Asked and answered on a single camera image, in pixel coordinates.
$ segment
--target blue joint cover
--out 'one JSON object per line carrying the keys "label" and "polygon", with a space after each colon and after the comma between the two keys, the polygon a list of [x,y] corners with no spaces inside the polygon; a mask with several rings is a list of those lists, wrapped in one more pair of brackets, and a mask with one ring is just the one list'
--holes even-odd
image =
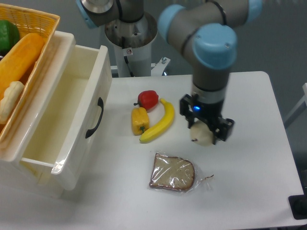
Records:
{"label": "blue joint cover", "polygon": [[215,70],[226,69],[236,60],[237,36],[226,25],[208,24],[195,34],[192,49],[204,66]]}
{"label": "blue joint cover", "polygon": [[247,23],[256,19],[262,11],[262,0],[249,0],[248,1],[248,19]]}
{"label": "blue joint cover", "polygon": [[85,23],[87,24],[87,26],[91,29],[93,28],[97,28],[98,26],[95,25],[95,23],[90,19],[90,17],[87,15],[85,9],[83,8],[80,0],[76,0],[76,4],[79,8],[79,11],[80,13],[82,14],[84,20],[85,20]]}
{"label": "blue joint cover", "polygon": [[172,23],[172,20],[174,19],[176,14],[183,9],[185,9],[185,7],[174,4],[174,5],[170,5],[166,7],[161,13],[158,19],[158,31],[160,35],[162,36],[162,38],[166,40],[166,42],[168,42],[167,35],[168,35],[168,30]]}

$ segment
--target yellow bell pepper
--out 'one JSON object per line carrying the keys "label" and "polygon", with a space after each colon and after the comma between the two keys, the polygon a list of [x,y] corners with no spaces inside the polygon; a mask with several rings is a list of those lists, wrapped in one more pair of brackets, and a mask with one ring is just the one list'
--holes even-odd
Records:
{"label": "yellow bell pepper", "polygon": [[143,107],[134,108],[131,112],[131,127],[134,135],[141,135],[149,129],[149,117]]}

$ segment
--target yellow basket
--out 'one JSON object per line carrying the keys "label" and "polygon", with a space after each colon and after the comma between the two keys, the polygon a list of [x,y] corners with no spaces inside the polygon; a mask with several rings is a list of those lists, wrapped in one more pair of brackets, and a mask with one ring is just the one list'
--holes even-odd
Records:
{"label": "yellow basket", "polygon": [[41,72],[44,62],[47,58],[46,51],[48,50],[50,40],[59,24],[60,17],[42,11],[0,3],[0,20],[8,20],[15,24],[19,30],[21,38],[29,33],[38,33],[45,40],[45,45],[42,49],[40,57],[36,61],[33,70],[28,73],[28,76],[26,76],[27,79],[25,79],[24,90],[16,107],[14,108],[8,122],[5,125],[0,125],[1,143],[7,137],[12,124],[14,122],[20,122],[21,118],[17,119],[17,117],[21,117],[22,113],[26,110],[26,108],[23,107],[34,83],[40,77],[39,73]]}

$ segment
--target black handle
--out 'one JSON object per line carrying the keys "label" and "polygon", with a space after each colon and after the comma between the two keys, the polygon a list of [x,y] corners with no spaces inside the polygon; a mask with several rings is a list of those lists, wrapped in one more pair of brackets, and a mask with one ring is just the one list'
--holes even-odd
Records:
{"label": "black handle", "polygon": [[101,113],[100,113],[98,122],[97,122],[97,124],[94,128],[86,131],[85,138],[89,138],[91,135],[93,135],[94,132],[98,129],[98,126],[100,125],[100,122],[101,122],[101,119],[102,119],[102,114],[104,113],[104,101],[101,99],[101,97],[98,98],[97,105],[101,107]]}

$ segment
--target plastic wrap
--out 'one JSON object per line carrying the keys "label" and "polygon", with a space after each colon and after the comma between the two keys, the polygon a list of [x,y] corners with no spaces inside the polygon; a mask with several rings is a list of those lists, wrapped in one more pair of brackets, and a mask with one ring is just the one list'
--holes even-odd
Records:
{"label": "plastic wrap", "polygon": [[156,153],[149,186],[180,193],[193,190],[213,175],[203,176],[195,165],[181,157]]}

